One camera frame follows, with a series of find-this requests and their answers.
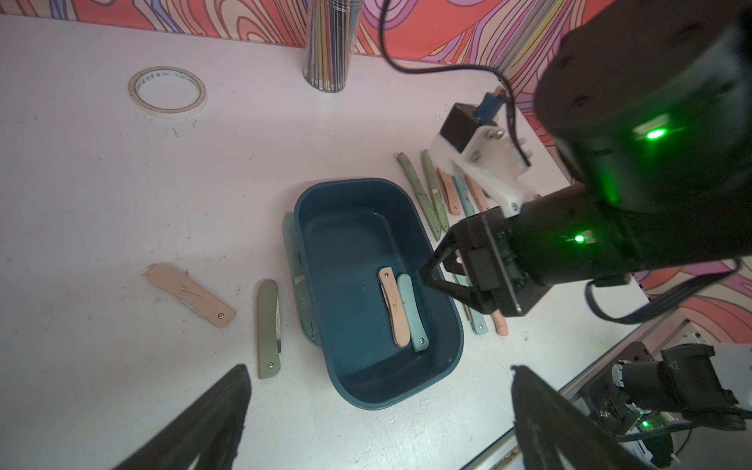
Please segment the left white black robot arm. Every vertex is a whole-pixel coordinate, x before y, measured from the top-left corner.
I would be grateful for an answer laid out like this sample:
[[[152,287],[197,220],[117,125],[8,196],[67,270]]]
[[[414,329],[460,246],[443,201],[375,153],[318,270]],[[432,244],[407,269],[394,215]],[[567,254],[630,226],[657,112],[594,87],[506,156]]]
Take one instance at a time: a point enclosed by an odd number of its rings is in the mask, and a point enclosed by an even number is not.
[[[751,376],[733,367],[751,360],[744,344],[683,344],[659,362],[614,362],[611,389],[637,409],[681,413],[654,431],[618,436],[586,417],[527,366],[511,386],[515,436],[528,469],[645,469],[625,444],[697,427],[742,431],[751,418]],[[238,364],[142,448],[121,469],[229,469],[244,431],[252,395]]]

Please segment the peach knife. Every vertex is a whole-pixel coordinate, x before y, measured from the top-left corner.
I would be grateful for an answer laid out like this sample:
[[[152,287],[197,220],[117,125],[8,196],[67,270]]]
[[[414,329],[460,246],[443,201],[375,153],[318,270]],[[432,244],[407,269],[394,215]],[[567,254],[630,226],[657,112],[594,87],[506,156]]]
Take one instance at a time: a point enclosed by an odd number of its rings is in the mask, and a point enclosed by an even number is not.
[[[410,343],[410,330],[396,276],[385,266],[378,271],[378,279],[391,318],[394,342],[399,348],[405,348]]]

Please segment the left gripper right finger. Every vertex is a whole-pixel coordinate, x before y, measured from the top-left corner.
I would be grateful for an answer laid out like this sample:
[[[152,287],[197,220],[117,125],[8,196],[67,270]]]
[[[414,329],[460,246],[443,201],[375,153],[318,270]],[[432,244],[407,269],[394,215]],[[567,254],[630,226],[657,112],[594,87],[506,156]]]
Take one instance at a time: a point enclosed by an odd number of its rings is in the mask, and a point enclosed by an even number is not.
[[[513,368],[514,431],[527,469],[645,469],[527,366]]]

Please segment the olive knife tray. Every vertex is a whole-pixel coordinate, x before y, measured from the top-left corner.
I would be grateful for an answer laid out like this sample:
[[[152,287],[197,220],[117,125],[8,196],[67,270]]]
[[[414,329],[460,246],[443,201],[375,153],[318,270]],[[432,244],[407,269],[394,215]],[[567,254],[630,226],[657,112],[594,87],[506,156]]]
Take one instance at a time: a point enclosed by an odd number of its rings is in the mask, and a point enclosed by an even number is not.
[[[258,379],[270,379],[281,369],[279,289],[272,279],[260,282],[257,291]]]

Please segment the beige knife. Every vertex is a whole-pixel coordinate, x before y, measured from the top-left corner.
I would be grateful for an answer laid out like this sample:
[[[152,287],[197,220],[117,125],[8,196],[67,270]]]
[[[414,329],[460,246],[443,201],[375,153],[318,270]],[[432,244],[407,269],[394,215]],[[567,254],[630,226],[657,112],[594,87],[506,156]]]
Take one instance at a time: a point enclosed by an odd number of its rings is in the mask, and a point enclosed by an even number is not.
[[[172,264],[153,264],[146,270],[145,278],[150,285],[179,299],[217,328],[227,327],[237,315],[233,307]]]

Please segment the long pink knife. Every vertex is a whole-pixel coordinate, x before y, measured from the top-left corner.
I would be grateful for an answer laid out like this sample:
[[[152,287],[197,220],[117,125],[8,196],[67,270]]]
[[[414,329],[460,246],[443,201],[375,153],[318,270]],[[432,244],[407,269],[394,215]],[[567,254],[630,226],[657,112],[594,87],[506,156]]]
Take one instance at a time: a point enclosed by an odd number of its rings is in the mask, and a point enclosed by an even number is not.
[[[495,311],[491,314],[493,326],[495,326],[495,332],[501,337],[507,337],[509,335],[509,329],[505,317],[500,311]]]

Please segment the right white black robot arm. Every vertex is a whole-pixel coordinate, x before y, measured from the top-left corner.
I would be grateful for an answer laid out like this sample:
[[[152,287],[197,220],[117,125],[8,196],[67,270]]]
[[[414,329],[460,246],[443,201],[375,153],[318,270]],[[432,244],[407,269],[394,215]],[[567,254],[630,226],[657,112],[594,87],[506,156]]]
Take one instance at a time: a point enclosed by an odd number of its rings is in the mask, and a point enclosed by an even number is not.
[[[526,315],[553,286],[751,253],[751,5],[617,1],[565,35],[534,111],[575,184],[528,200],[497,94],[438,135],[497,207],[456,223],[420,270],[480,313]]]

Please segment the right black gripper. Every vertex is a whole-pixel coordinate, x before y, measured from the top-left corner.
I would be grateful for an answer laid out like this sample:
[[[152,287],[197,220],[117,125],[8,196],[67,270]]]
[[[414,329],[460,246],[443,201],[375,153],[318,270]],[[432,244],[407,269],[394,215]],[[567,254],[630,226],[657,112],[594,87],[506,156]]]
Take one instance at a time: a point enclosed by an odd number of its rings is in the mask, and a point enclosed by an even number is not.
[[[578,184],[514,217],[493,209],[456,223],[419,273],[427,287],[478,313],[522,316],[554,285],[622,280],[639,267],[624,213]],[[439,268],[458,275],[465,268],[471,286],[436,278]]]

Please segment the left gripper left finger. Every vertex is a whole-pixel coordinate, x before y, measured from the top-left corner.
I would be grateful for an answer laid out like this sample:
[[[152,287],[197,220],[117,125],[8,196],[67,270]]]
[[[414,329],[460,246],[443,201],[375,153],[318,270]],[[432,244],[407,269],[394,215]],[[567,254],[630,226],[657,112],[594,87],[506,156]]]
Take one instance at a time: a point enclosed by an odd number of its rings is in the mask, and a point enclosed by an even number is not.
[[[234,366],[119,469],[230,469],[252,397],[244,364]]]

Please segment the teal knife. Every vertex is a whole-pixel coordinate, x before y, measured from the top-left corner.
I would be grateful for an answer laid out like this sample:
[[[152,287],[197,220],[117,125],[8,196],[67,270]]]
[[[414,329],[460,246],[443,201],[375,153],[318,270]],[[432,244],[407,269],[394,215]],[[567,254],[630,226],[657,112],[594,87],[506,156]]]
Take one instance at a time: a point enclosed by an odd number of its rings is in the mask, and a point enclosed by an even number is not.
[[[313,313],[313,305],[311,304],[311,293],[309,293],[309,286],[307,285],[307,278],[298,246],[293,213],[285,213],[282,219],[282,233],[301,329],[305,338],[319,348],[320,337],[315,314]]]
[[[462,287],[470,286],[467,278],[464,275],[454,274],[454,281]],[[472,309],[472,307],[469,307],[469,305],[463,305],[463,308],[471,324],[473,333],[476,335],[487,334],[488,327],[484,315],[482,315],[482,313],[478,313],[478,311],[475,311],[475,309]]]
[[[452,177],[452,180],[454,181],[454,186],[456,187],[456,192],[464,215],[466,217],[472,217],[472,215],[476,215],[475,207],[472,203],[465,179],[460,175],[454,175]]]

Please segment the mint knife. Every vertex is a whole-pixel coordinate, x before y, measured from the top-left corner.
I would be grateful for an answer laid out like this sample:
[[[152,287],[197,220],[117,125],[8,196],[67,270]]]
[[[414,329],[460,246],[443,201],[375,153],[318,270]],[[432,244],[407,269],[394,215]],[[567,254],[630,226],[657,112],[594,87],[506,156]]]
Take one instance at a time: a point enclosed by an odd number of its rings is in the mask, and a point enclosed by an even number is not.
[[[398,276],[397,284],[409,324],[411,345],[416,353],[424,352],[429,348],[430,341],[419,314],[412,279],[407,273],[403,273]]]

